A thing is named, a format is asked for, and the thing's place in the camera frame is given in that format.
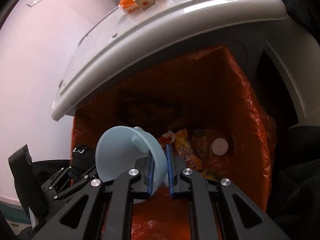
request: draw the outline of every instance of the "white wall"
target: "white wall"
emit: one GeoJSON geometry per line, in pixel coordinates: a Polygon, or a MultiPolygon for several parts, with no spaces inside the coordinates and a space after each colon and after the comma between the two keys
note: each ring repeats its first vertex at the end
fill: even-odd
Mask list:
{"type": "Polygon", "coordinates": [[[0,201],[19,204],[8,157],[28,144],[33,161],[69,159],[72,117],[52,101],[79,40],[113,0],[20,0],[0,30],[0,201]]]}

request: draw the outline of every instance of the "round white cap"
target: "round white cap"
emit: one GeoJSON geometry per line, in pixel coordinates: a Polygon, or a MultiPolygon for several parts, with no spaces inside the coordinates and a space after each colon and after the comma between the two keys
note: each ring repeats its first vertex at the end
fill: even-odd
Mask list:
{"type": "Polygon", "coordinates": [[[228,142],[223,138],[215,139],[212,143],[212,152],[215,155],[224,155],[228,150],[228,142]]]}

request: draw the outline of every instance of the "orange trash bag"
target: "orange trash bag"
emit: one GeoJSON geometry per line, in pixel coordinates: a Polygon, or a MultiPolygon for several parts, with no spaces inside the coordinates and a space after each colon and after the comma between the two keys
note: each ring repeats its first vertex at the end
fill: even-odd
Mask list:
{"type": "MultiPolygon", "coordinates": [[[[262,210],[271,187],[275,125],[257,101],[243,71],[225,46],[190,52],[143,70],[80,106],[75,114],[72,148],[93,149],[117,125],[139,126],[155,138],[171,130],[216,131],[228,141],[222,156],[202,166],[230,178],[262,210]]],[[[188,133],[193,146],[193,133],[188,133]]],[[[171,200],[167,189],[135,204],[132,239],[190,239],[188,202],[171,200]]]]}

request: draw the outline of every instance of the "light blue cup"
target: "light blue cup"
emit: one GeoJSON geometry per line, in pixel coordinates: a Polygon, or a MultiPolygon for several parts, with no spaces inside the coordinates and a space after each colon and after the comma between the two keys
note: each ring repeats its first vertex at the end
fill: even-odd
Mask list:
{"type": "Polygon", "coordinates": [[[136,160],[151,152],[155,161],[152,194],[167,180],[165,154],[150,133],[140,127],[116,126],[107,130],[100,138],[96,149],[96,167],[103,182],[116,179],[122,172],[133,169],[136,160]]]}

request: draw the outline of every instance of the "triangular cutout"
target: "triangular cutout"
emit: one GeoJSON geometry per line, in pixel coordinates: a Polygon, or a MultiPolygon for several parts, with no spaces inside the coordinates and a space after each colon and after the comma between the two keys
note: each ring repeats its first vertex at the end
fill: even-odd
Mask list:
{"type": "Polygon", "coordinates": [[[88,198],[88,195],[84,195],[79,199],[79,201],[60,220],[60,223],[71,228],[77,228],[88,198]]]}
{"type": "Polygon", "coordinates": [[[233,194],[232,198],[237,206],[244,228],[249,229],[262,223],[262,218],[239,195],[233,194]]]}

